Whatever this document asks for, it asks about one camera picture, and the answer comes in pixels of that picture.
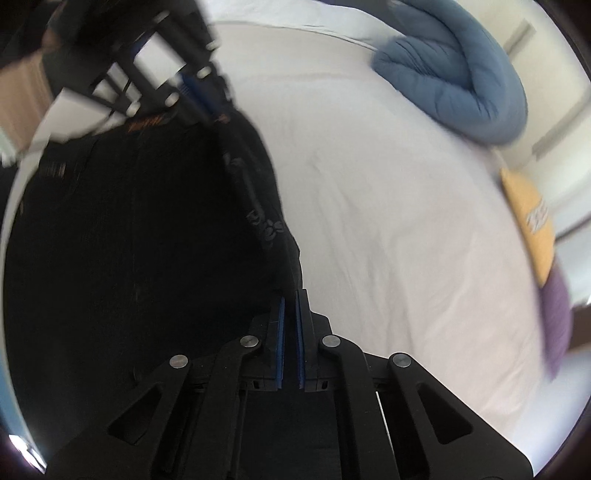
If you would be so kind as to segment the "white bed sheet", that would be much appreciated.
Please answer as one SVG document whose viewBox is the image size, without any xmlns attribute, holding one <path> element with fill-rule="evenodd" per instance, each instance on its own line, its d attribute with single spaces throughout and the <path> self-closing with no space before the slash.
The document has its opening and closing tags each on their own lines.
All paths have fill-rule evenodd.
<svg viewBox="0 0 591 480">
<path fill-rule="evenodd" d="M 245 116 L 263 141 L 301 263 L 301 286 L 270 301 L 286 301 L 280 386 L 246 390 L 236 471 L 225 479 L 344 479 L 332 394 L 305 392 L 297 378 L 300 290 L 336 335 L 372 355 L 409 354 L 509 441 L 546 361 L 537 283 L 496 157 L 394 91 L 370 69 L 366 48 L 255 25 L 224 26 L 221 35 L 217 72 L 232 115 Z M 170 110 L 128 118 L 67 102 L 49 89 L 46 53 L 1 71 L 1 121 L 25 137 L 1 170 L 1 424 L 41 479 L 111 406 L 51 454 L 26 425 L 3 313 L 17 204 L 51 142 L 153 118 L 184 123 Z"/>
</svg>

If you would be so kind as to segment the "yellow cushion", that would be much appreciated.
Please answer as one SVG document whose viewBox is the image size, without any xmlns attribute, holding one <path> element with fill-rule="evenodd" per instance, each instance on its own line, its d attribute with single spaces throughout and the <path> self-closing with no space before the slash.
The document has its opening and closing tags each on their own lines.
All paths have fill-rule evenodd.
<svg viewBox="0 0 591 480">
<path fill-rule="evenodd" d="M 555 233 L 549 208 L 534 183 L 521 173 L 502 168 L 500 179 L 527 247 L 537 283 L 544 287 L 555 258 Z"/>
</svg>

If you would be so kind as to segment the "black denim pants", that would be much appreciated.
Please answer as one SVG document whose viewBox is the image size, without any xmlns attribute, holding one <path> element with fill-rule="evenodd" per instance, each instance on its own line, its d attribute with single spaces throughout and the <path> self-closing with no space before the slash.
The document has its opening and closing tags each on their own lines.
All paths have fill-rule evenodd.
<svg viewBox="0 0 591 480">
<path fill-rule="evenodd" d="M 3 313 L 26 425 L 51 454 L 176 354 L 301 286 L 270 157 L 240 113 L 51 142 L 9 230 Z"/>
</svg>

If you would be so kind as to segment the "blue rolled duvet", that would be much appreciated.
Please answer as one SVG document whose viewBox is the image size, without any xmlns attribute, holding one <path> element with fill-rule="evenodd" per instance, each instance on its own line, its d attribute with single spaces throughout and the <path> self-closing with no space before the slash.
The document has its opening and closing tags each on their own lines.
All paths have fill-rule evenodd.
<svg viewBox="0 0 591 480">
<path fill-rule="evenodd" d="M 524 132 L 528 101 L 509 56 L 455 1 L 390 1 L 401 32 L 372 66 L 401 95 L 445 127 L 492 146 Z"/>
</svg>

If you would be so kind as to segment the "purple cushion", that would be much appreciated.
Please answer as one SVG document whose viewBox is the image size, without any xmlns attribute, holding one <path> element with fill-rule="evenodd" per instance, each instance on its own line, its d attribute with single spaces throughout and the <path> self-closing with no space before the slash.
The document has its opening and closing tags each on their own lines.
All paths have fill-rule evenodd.
<svg viewBox="0 0 591 480">
<path fill-rule="evenodd" d="M 555 261 L 540 291 L 544 354 L 548 375 L 557 377 L 569 349 L 573 330 L 573 311 L 567 282 Z"/>
</svg>

